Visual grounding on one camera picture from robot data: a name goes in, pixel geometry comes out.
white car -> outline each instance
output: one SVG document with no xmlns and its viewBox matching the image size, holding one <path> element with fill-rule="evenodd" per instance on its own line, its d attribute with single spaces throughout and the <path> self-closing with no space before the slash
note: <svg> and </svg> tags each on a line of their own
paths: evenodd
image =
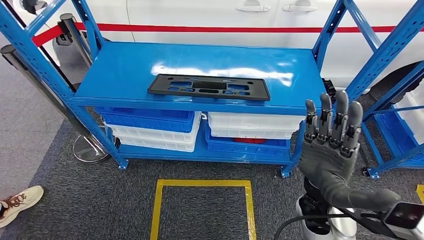
<svg viewBox="0 0 424 240">
<path fill-rule="evenodd" d="M 52 0 L 38 1 L 40 13 Z M 336 0 L 86 0 L 104 38 L 123 42 L 312 48 Z M 383 41 L 416 0 L 355 0 L 368 23 Z M 26 24 L 36 15 L 20 0 L 13 7 Z M 57 25 L 59 16 L 74 14 L 70 0 L 37 34 Z M 372 55 L 350 14 L 331 39 L 321 77 L 344 89 Z M 372 83 L 397 71 L 404 76 L 424 60 L 424 32 L 405 47 Z M 43 45 L 60 65 L 53 40 Z"/>
</svg>

red item in crate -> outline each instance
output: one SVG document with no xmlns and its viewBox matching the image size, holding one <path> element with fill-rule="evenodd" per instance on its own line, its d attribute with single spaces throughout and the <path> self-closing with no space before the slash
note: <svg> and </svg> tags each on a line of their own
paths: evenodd
<svg viewBox="0 0 424 240">
<path fill-rule="evenodd" d="M 245 144 L 263 144 L 265 143 L 266 139 L 263 138 L 239 138 L 234 137 L 233 142 L 236 143 L 245 143 Z"/>
</svg>

red stripe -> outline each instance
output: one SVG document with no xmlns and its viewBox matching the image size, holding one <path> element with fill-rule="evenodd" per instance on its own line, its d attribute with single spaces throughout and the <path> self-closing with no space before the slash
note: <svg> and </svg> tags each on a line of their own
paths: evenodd
<svg viewBox="0 0 424 240">
<path fill-rule="evenodd" d="M 62 29 L 58 25 L 56 25 L 56 26 L 50 28 L 49 30 L 47 30 L 47 31 L 45 31 L 41 34 L 34 36 L 32 38 L 32 42 L 37 47 L 39 47 L 39 46 L 47 43 L 48 41 L 56 38 L 57 36 L 59 36 L 61 34 L 62 34 Z"/>
<path fill-rule="evenodd" d="M 75 23 L 78 30 L 85 30 L 81 22 Z M 98 23 L 100 31 L 113 32 L 166 32 L 166 33 L 320 33 L 321 27 L 216 27 L 216 26 L 156 26 Z M 373 26 L 376 33 L 390 33 L 395 26 Z M 338 27 L 336 33 L 360 33 L 355 26 Z M 59 26 L 50 28 L 32 38 L 36 46 L 54 39 L 62 34 Z"/>
</svg>

yellow floor marking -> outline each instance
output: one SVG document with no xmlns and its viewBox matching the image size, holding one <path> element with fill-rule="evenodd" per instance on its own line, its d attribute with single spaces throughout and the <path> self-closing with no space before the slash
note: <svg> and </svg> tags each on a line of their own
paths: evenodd
<svg viewBox="0 0 424 240">
<path fill-rule="evenodd" d="M 418 184 L 416 186 L 416 193 L 418 194 L 421 203 L 424 204 L 424 184 Z"/>
<path fill-rule="evenodd" d="M 162 189 L 172 187 L 244 187 L 246 195 L 247 229 L 249 240 L 256 240 L 255 215 L 253 211 L 252 186 L 249 180 L 179 180 L 158 179 L 154 195 L 153 216 L 151 219 L 150 240 L 157 240 L 159 234 L 159 218 L 161 214 Z"/>
</svg>

gray carpet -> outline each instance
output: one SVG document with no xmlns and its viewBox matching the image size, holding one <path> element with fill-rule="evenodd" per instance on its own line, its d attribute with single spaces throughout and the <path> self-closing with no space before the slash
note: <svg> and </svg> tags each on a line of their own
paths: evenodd
<svg viewBox="0 0 424 240">
<path fill-rule="evenodd" d="M 376 92 L 361 97 L 365 108 L 381 96 Z M 370 132 L 376 135 L 377 130 L 371 126 Z M 42 185 L 44 197 L 7 226 L 0 240 L 149 239 L 157 179 L 250 180 L 256 236 L 269 240 L 280 224 L 295 216 L 295 202 L 304 193 L 298 169 L 281 179 L 279 167 L 272 165 L 133 160 L 125 171 L 111 159 L 86 165 L 73 157 L 76 136 L 63 122 L 30 184 Z M 419 203 L 415 190 L 424 183 L 422 170 L 393 169 L 379 180 L 364 177 L 361 168 L 375 163 L 364 138 L 360 141 L 350 186 L 366 191 L 389 188 L 405 201 Z M 376 143 L 387 159 L 381 138 Z M 281 239 L 299 236 L 299 225 L 294 223 Z M 158 239 L 248 239 L 243 188 L 164 187 Z M 360 227 L 357 239 L 386 238 Z"/>
</svg>

